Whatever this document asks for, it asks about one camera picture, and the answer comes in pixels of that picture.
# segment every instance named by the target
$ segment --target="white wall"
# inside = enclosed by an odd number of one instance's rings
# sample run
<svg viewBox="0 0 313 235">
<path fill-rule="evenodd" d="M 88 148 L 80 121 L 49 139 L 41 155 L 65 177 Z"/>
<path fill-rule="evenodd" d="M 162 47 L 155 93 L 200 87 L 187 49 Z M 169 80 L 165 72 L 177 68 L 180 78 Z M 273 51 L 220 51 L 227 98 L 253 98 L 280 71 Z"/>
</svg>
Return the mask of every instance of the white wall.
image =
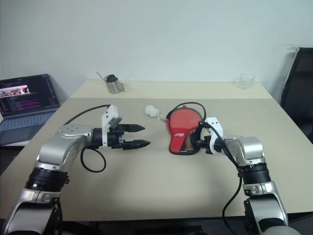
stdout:
<svg viewBox="0 0 313 235">
<path fill-rule="evenodd" d="M 312 0 L 1 0 L 2 78 L 49 73 L 61 99 L 95 71 L 121 80 L 232 81 L 278 99 Z"/>
</svg>

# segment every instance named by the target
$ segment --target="floor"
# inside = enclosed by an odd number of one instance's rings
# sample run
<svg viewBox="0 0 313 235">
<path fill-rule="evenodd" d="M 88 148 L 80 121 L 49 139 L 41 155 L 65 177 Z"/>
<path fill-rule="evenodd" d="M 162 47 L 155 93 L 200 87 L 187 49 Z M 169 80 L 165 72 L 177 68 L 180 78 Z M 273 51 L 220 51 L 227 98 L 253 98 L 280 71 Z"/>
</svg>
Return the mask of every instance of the floor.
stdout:
<svg viewBox="0 0 313 235">
<path fill-rule="evenodd" d="M 0 149 L 0 173 L 2 174 L 13 159 L 21 151 L 21 148 Z M 313 213 L 291 214 L 290 226 L 295 228 L 301 235 L 313 235 Z M 229 224 L 239 235 L 247 235 L 245 219 L 235 217 L 228 219 Z M 193 235 L 196 231 L 203 231 L 207 235 L 231 235 L 221 219 L 169 219 L 162 221 L 128 221 L 128 222 L 105 222 L 92 223 L 97 228 L 97 233 L 104 235 Z"/>
</svg>

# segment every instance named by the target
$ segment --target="glass cup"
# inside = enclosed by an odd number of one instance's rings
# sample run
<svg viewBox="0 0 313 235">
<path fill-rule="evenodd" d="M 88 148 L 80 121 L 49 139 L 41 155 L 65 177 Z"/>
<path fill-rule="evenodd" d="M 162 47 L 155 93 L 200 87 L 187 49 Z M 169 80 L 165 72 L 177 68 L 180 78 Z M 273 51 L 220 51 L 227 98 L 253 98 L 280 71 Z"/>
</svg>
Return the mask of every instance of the glass cup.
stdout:
<svg viewBox="0 0 313 235">
<path fill-rule="evenodd" d="M 241 90 L 248 90 L 251 87 L 255 79 L 254 74 L 252 73 L 242 73 L 239 81 L 239 88 Z"/>
</svg>

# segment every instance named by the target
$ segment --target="laptop screen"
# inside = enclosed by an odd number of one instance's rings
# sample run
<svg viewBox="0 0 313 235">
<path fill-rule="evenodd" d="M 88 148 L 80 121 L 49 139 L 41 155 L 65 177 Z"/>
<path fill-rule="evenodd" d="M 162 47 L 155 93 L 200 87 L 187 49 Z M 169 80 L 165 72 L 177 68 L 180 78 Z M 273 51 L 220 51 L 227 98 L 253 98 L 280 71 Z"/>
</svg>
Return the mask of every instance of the laptop screen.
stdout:
<svg viewBox="0 0 313 235">
<path fill-rule="evenodd" d="M 48 74 L 0 80 L 0 111 L 4 117 L 59 107 Z"/>
</svg>

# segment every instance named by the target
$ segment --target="beige tabletop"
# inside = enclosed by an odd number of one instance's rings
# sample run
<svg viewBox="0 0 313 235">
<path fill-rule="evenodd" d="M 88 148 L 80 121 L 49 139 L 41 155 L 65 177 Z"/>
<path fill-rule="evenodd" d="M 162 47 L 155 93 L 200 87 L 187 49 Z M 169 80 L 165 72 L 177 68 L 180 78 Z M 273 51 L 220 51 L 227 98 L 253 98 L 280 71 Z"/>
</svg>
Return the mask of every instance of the beige tabletop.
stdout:
<svg viewBox="0 0 313 235">
<path fill-rule="evenodd" d="M 107 169 L 91 173 L 79 159 L 69 174 L 70 183 L 61 198 L 64 220 L 135 220 L 216 217 L 237 188 L 236 169 L 225 156 L 172 155 L 164 122 L 143 114 L 155 105 L 167 114 L 180 102 L 191 99 L 70 98 L 15 158 L 0 178 L 0 217 L 6 218 L 20 188 L 24 187 L 39 149 L 76 113 L 100 104 L 116 105 L 121 123 L 146 127 L 126 133 L 127 140 L 145 139 L 151 144 L 138 150 L 101 149 Z M 313 211 L 313 145 L 271 98 L 200 99 L 207 116 L 217 117 L 227 135 L 257 136 L 263 143 L 270 175 L 276 182 L 288 213 Z M 104 109 L 79 117 L 75 123 L 100 127 Z M 100 168 L 101 159 L 88 152 L 89 167 Z M 227 215 L 244 215 L 241 191 Z"/>
</svg>

